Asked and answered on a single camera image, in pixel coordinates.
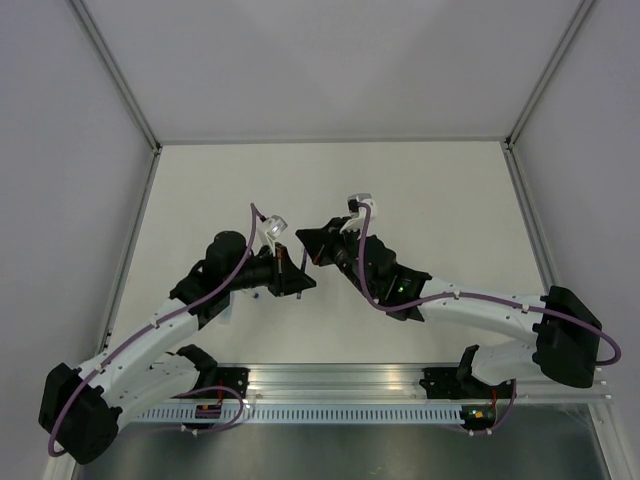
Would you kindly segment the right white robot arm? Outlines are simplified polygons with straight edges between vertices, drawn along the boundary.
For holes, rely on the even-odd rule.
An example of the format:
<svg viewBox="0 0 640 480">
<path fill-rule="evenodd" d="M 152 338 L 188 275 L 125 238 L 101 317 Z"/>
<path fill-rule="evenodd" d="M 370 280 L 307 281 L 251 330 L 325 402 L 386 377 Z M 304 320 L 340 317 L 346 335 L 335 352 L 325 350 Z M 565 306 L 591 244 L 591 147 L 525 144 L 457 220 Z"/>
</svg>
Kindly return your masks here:
<svg viewBox="0 0 640 480">
<path fill-rule="evenodd" d="M 507 342 L 471 345 L 455 373 L 457 388 L 476 397 L 490 386 L 538 374 L 573 388 L 593 385 L 602 324 L 571 290 L 545 295 L 483 293 L 400 264 L 375 235 L 344 229 L 345 219 L 299 229 L 311 262 L 335 266 L 374 309 L 399 320 L 440 321 L 493 332 Z"/>
</svg>

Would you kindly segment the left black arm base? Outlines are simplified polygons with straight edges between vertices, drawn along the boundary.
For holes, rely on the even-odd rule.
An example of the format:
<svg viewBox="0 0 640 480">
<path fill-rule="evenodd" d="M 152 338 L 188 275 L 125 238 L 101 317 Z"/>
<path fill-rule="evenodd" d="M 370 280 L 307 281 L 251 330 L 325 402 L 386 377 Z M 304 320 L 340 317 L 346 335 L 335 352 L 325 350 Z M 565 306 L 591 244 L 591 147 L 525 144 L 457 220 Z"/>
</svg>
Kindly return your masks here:
<svg viewBox="0 0 640 480">
<path fill-rule="evenodd" d="M 187 359 L 198 372 L 195 385 L 180 398 L 206 398 L 219 402 L 235 398 L 233 393 L 219 390 L 219 387 L 231 389 L 242 399 L 246 398 L 249 368 L 220 366 L 211 355 L 193 344 L 180 348 L 176 355 Z"/>
</svg>

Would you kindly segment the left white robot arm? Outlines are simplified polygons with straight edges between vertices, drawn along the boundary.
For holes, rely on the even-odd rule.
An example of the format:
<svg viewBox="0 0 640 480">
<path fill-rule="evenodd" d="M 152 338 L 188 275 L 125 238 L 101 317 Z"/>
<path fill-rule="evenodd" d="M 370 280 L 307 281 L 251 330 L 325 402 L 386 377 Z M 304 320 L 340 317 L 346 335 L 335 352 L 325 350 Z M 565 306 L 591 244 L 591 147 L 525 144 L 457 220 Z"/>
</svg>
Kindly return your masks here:
<svg viewBox="0 0 640 480">
<path fill-rule="evenodd" d="M 239 232 L 217 234 L 204 258 L 130 337 L 76 367 L 60 363 L 48 373 L 38 423 L 49 435 L 49 455 L 90 463 L 153 405 L 187 392 L 211 395 L 216 361 L 181 343 L 229 307 L 233 292 L 264 287 L 286 297 L 315 285 L 284 245 L 254 252 Z"/>
</svg>

